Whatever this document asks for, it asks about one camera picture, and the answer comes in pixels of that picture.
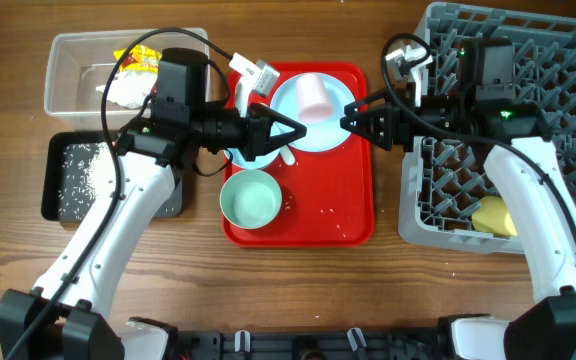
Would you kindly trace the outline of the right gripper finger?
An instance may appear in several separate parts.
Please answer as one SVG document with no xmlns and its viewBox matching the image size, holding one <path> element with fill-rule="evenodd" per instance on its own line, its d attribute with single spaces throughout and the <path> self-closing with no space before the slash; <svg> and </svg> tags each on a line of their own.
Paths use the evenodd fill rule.
<svg viewBox="0 0 576 360">
<path fill-rule="evenodd" d="M 392 124 L 383 117 L 366 119 L 343 117 L 340 126 L 383 150 L 392 149 Z"/>
<path fill-rule="evenodd" d="M 350 120 L 391 120 L 393 107 L 389 92 L 380 89 L 345 105 L 344 117 Z"/>
</svg>

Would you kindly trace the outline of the green bowl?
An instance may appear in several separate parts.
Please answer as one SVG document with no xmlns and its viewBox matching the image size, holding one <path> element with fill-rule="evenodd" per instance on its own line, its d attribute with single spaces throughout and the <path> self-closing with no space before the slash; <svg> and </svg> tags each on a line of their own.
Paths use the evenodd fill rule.
<svg viewBox="0 0 576 360">
<path fill-rule="evenodd" d="M 232 225 L 246 230 L 271 223 L 282 206 L 278 182 L 262 170 L 242 170 L 230 176 L 220 192 L 222 215 Z"/>
</svg>

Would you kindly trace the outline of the yellow plastic cup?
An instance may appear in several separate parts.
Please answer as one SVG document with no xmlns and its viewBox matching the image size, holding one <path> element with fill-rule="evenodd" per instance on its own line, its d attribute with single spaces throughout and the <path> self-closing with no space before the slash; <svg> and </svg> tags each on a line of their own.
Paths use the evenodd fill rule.
<svg viewBox="0 0 576 360">
<path fill-rule="evenodd" d="M 472 216 L 473 227 L 480 232 L 500 236 L 517 236 L 517 230 L 505 202 L 500 197 L 485 196 Z"/>
</svg>

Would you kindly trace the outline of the pink plastic cup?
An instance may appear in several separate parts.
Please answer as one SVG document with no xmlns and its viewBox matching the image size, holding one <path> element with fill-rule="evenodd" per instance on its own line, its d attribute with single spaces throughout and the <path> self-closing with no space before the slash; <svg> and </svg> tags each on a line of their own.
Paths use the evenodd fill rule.
<svg viewBox="0 0 576 360">
<path fill-rule="evenodd" d="M 318 73 L 305 73 L 296 80 L 298 120 L 305 124 L 327 121 L 334 113 L 323 78 Z"/>
</svg>

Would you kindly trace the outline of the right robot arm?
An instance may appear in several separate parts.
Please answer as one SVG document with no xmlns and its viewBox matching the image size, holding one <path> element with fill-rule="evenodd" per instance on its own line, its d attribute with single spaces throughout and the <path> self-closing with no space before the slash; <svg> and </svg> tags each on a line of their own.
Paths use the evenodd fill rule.
<svg viewBox="0 0 576 360">
<path fill-rule="evenodd" d="M 380 56 L 384 88 L 344 108 L 340 124 L 390 150 L 417 136 L 457 139 L 477 151 L 505 203 L 531 276 L 533 306 L 512 321 L 459 315 L 443 321 L 455 359 L 576 359 L 576 205 L 541 109 L 519 103 L 514 48 L 504 38 L 464 41 L 454 96 L 409 99 L 395 89 L 431 60 L 428 44 L 400 33 Z"/>
</svg>

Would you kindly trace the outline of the red yellow snack wrapper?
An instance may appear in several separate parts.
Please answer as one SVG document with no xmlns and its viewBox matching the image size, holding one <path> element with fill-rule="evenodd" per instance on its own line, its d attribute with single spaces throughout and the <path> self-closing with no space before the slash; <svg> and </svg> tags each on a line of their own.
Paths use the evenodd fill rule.
<svg viewBox="0 0 576 360">
<path fill-rule="evenodd" d="M 120 65 L 119 71 L 158 73 L 162 53 L 145 45 L 135 46 Z"/>
</svg>

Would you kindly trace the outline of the white napkin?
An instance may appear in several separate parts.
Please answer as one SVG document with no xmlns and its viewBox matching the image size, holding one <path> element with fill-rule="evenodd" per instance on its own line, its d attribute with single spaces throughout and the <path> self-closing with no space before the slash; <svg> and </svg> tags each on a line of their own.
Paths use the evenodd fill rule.
<svg viewBox="0 0 576 360">
<path fill-rule="evenodd" d="M 128 109 L 138 109 L 157 80 L 156 72 L 124 71 L 112 81 L 107 100 Z"/>
</svg>

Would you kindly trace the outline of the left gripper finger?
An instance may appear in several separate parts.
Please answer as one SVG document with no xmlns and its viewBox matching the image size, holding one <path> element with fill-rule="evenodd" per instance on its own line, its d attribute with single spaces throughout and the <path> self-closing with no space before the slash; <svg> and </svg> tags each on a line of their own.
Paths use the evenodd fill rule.
<svg viewBox="0 0 576 360">
<path fill-rule="evenodd" d="M 292 128 L 297 132 L 300 133 L 307 132 L 307 128 L 305 125 L 271 109 L 266 104 L 252 103 L 250 105 L 250 113 L 252 118 L 267 119 L 270 122 L 270 124 L 278 122 L 282 125 Z"/>
<path fill-rule="evenodd" d="M 255 131 L 255 155 L 267 155 L 290 142 L 303 138 L 306 132 L 305 128 L 300 128 L 287 133 L 272 135 L 270 129 L 257 129 Z"/>
</svg>

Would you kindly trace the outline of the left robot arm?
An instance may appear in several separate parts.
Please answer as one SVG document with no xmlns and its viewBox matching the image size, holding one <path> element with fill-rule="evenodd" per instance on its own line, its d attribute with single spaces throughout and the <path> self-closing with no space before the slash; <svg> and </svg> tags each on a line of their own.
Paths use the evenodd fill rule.
<svg viewBox="0 0 576 360">
<path fill-rule="evenodd" d="M 167 48 L 148 117 L 129 121 L 107 138 L 113 173 L 60 257 L 29 292 L 9 290 L 0 300 L 0 345 L 7 359 L 163 359 L 176 331 L 133 319 L 109 325 L 119 280 L 143 232 L 176 187 L 175 173 L 198 148 L 238 149 L 248 159 L 302 138 L 306 129 L 262 104 L 238 110 L 207 101 L 209 58 Z"/>
</svg>

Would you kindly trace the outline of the white rice pile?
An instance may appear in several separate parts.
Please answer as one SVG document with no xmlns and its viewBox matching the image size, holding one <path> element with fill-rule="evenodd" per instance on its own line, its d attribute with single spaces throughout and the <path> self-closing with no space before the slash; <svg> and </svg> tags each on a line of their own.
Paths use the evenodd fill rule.
<svg viewBox="0 0 576 360">
<path fill-rule="evenodd" d="M 99 194 L 114 188 L 115 171 L 105 142 L 69 144 L 62 151 L 57 190 L 60 222 L 80 222 Z"/>
</svg>

